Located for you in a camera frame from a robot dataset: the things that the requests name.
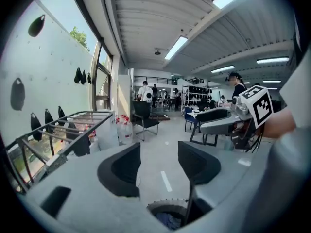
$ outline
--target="black shirt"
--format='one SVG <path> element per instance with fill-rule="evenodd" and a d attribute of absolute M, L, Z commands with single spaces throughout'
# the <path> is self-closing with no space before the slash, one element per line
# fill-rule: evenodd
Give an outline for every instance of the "black shirt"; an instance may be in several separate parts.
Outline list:
<path fill-rule="evenodd" d="M 232 98 L 233 97 L 237 97 L 240 93 L 242 93 L 243 91 L 246 91 L 246 88 L 245 86 L 240 83 L 240 84 L 237 84 L 234 88 L 234 92 L 233 92 L 233 95 L 232 95 Z"/>
<path fill-rule="evenodd" d="M 151 89 L 152 89 L 152 92 L 154 94 L 154 97 L 156 97 L 157 96 L 157 88 L 156 87 L 152 87 Z"/>

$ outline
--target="tree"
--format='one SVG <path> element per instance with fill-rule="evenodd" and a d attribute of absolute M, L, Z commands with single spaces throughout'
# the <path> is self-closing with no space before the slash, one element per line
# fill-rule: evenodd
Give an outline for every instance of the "tree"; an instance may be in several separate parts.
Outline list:
<path fill-rule="evenodd" d="M 86 34 L 84 32 L 79 32 L 77 30 L 77 27 L 74 26 L 73 30 L 71 30 L 70 35 L 75 38 L 78 42 L 80 42 L 80 44 L 85 47 L 85 49 L 87 51 L 90 51 L 90 49 L 87 47 L 87 43 L 86 43 Z"/>

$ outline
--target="person wearing black cap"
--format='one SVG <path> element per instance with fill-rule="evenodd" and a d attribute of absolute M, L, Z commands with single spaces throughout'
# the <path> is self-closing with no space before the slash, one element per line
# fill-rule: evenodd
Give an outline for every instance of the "person wearing black cap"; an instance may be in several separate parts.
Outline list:
<path fill-rule="evenodd" d="M 233 97 L 237 97 L 240 93 L 243 91 L 246 91 L 246 87 L 243 83 L 243 79 L 241 75 L 237 72 L 231 72 L 229 75 L 226 77 L 226 81 L 229 81 L 230 86 L 234 86 L 234 92 L 232 94 Z"/>

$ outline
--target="white floor line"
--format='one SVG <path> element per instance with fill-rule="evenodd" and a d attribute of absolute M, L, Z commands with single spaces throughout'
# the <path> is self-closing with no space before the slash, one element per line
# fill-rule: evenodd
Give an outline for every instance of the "white floor line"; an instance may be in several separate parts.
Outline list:
<path fill-rule="evenodd" d="M 165 183 L 166 189 L 168 192 L 172 192 L 171 185 L 169 183 L 169 180 L 167 179 L 166 173 L 164 171 L 161 171 L 162 179 Z"/>

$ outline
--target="trash bag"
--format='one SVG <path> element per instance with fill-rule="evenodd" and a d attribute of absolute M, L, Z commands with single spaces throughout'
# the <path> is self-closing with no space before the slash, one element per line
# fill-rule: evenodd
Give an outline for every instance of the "trash bag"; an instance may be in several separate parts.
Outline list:
<path fill-rule="evenodd" d="M 58 106 L 58 119 L 60 119 L 60 118 L 62 118 L 62 117 L 64 117 L 64 116 L 65 116 L 65 113 L 64 113 L 62 107 Z M 63 122 L 58 122 L 58 124 L 59 124 L 60 126 L 63 126 L 65 123 L 63 123 Z"/>
<path fill-rule="evenodd" d="M 45 109 L 44 120 L 45 120 L 45 124 L 48 124 L 54 121 L 48 109 Z M 49 133 L 53 133 L 54 131 L 52 127 L 48 127 L 48 126 L 46 126 L 45 129 Z"/>
<path fill-rule="evenodd" d="M 28 28 L 28 34 L 32 37 L 37 37 L 38 34 L 43 29 L 44 21 L 45 21 L 45 15 L 42 15 L 38 17 L 36 20 L 34 20 Z"/>
<path fill-rule="evenodd" d="M 85 84 L 86 82 L 87 82 L 87 80 L 86 80 L 86 71 L 83 70 L 82 78 L 81 78 L 81 84 Z"/>
<path fill-rule="evenodd" d="M 25 87 L 20 78 L 14 80 L 11 88 L 11 107 L 13 110 L 21 111 L 25 101 Z"/>
<path fill-rule="evenodd" d="M 30 114 L 30 126 L 32 131 L 41 127 L 41 123 L 33 112 Z M 40 141 L 42 139 L 42 133 L 37 131 L 33 134 L 33 137 L 36 141 Z"/>
<path fill-rule="evenodd" d="M 89 72 L 87 73 L 87 82 L 89 82 L 89 84 L 92 84 L 91 75 Z"/>
<path fill-rule="evenodd" d="M 82 79 L 82 73 L 80 71 L 80 68 L 77 68 L 76 76 L 74 77 L 74 82 L 79 83 L 79 81 L 81 81 L 81 79 Z"/>

